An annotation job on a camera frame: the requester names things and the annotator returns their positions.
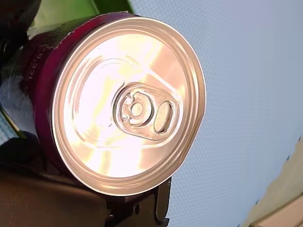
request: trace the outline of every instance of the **beige surface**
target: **beige surface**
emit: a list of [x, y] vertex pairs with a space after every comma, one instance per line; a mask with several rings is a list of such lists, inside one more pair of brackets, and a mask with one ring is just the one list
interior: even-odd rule
[[280, 176], [273, 181], [262, 200], [255, 205], [241, 225], [248, 227], [253, 221], [274, 211], [303, 192], [303, 139], [295, 146], [295, 153], [283, 165]]
[[298, 227], [303, 220], [303, 196], [252, 224], [253, 227]]

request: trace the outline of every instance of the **can rim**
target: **can rim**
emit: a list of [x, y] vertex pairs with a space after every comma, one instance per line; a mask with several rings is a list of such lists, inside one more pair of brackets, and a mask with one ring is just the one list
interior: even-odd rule
[[[91, 179], [93, 177], [93, 173], [85, 173], [83, 172], [83, 170], [80, 169], [79, 166], [77, 166], [76, 162], [73, 162], [73, 160], [68, 160], [68, 158], [72, 157], [68, 154], [68, 151], [65, 149], [64, 145], [60, 142], [60, 134], [58, 133], [60, 130], [58, 130], [58, 126], [57, 126], [57, 117], [56, 115], [58, 114], [58, 110], [57, 110], [57, 103], [58, 103], [58, 98], [60, 96], [60, 83], [63, 80], [64, 77], [64, 71], [66, 70], [67, 66], [68, 66], [68, 62], [69, 60], [72, 58], [73, 54], [75, 53], [75, 50], [80, 48], [81, 45], [89, 39], [89, 37], [92, 37], [94, 34], [101, 32], [103, 29], [105, 29], [106, 27], [109, 26], [115, 26], [118, 23], [121, 23], [123, 21], [145, 21], [147, 23], [154, 23], [156, 25], [162, 26], [163, 28], [165, 28], [170, 34], [174, 34], [174, 38], [178, 39], [178, 44], [180, 45], [179, 48], [182, 48], [183, 50], [183, 54], [187, 54], [187, 59], [190, 59], [191, 62], [191, 72], [194, 71], [195, 76], [193, 76], [193, 80], [195, 83], [195, 95], [196, 95], [196, 108], [195, 108], [195, 116], [194, 116], [194, 120], [192, 119], [191, 123], [193, 125], [192, 129], [188, 132], [188, 139], [186, 141], [186, 143], [182, 144], [182, 151], [178, 152], [178, 154], [174, 154], [174, 158], [172, 160], [172, 155], [170, 156], [170, 158], [168, 158], [168, 160], [163, 160], [161, 166], [168, 166], [167, 163], [170, 162], [171, 164], [169, 165], [169, 168], [165, 168], [167, 171], [169, 171], [169, 174], [167, 174], [167, 171], [160, 171], [161, 169], [159, 169], [158, 166], [158, 171], [155, 170], [155, 167], [151, 168], [149, 170], [149, 172], [153, 172], [153, 173], [157, 173], [156, 175], [159, 177], [159, 179], [157, 180], [156, 177], [154, 177], [155, 180], [157, 180], [157, 183], [147, 183], [145, 185], [140, 185], [140, 186], [136, 186], [134, 188], [110, 188], [108, 185], [105, 186], [100, 186], [99, 188], [96, 188], [95, 186], [91, 185], [88, 179]], [[161, 183], [163, 183], [164, 181], [166, 181], [168, 178], [170, 178], [182, 165], [182, 163], [185, 160], [185, 157], [188, 153], [188, 151], [190, 150], [192, 143], [196, 137], [197, 131], [200, 127], [200, 123], [202, 121], [202, 118], [204, 116], [206, 110], [206, 87], [205, 87], [205, 78], [204, 78], [204, 74], [203, 74], [203, 70], [201, 67], [201, 64], [199, 62], [199, 59], [196, 55], [196, 53], [194, 52], [193, 48], [191, 47], [191, 45], [188, 43], [188, 41], [178, 32], [176, 31], [174, 28], [172, 28], [171, 26], [165, 24], [164, 22], [152, 19], [152, 18], [148, 18], [148, 17], [128, 17], [128, 18], [123, 18], [123, 19], [119, 19], [119, 20], [115, 20], [113, 22], [110, 22], [104, 26], [101, 26], [95, 30], [93, 30], [92, 32], [90, 32], [89, 34], [87, 34], [78, 44], [77, 46], [74, 48], [73, 51], [71, 51], [71, 54], [67, 57], [67, 60], [65, 62], [64, 68], [62, 69], [60, 76], [58, 78], [56, 87], [55, 87], [55, 91], [53, 94], [53, 103], [52, 103], [52, 107], [51, 107], [51, 124], [52, 124], [52, 133], [53, 133], [53, 139], [55, 141], [56, 147], [58, 149], [58, 153], [60, 154], [61, 159], [63, 160], [65, 166], [69, 169], [69, 171], [73, 174], [73, 176], [75, 178], [77, 178], [80, 182], [82, 182], [84, 185], [86, 185], [87, 187], [91, 188], [94, 191], [100, 192], [102, 194], [107, 194], [107, 195], [113, 195], [113, 196], [129, 196], [129, 195], [135, 195], [135, 194], [139, 194], [145, 191], [150, 190], [151, 188], [154, 188], [158, 185], [160, 185]], [[136, 181], [136, 179], [139, 178], [138, 176], [133, 176], [133, 177], [129, 177], [127, 180], [132, 180], [132, 181]], [[125, 179], [121, 179], [121, 178], [117, 178], [117, 179], [108, 179], [107, 177], [104, 177], [103, 179], [107, 179], [107, 180], [111, 180], [115, 183], [117, 183], [117, 181], [121, 181], [123, 182]]]

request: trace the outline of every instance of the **green object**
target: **green object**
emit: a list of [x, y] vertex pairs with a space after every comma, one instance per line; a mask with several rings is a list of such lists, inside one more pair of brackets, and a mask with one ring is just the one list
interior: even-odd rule
[[30, 29], [119, 11], [133, 12], [127, 0], [42, 0]]

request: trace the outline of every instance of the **can lid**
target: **can lid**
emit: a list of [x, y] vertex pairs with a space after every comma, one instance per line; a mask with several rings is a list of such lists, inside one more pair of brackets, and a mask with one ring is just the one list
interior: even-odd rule
[[53, 100], [53, 136], [69, 170], [97, 192], [126, 196], [183, 163], [204, 115], [205, 83], [181, 34], [129, 17], [77, 45]]

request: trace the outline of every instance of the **pull tab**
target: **pull tab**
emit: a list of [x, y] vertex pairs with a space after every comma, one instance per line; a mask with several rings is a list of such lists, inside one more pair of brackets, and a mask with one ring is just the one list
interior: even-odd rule
[[149, 140], [167, 138], [178, 122], [179, 105], [164, 90], [143, 83], [127, 84], [114, 102], [118, 128]]

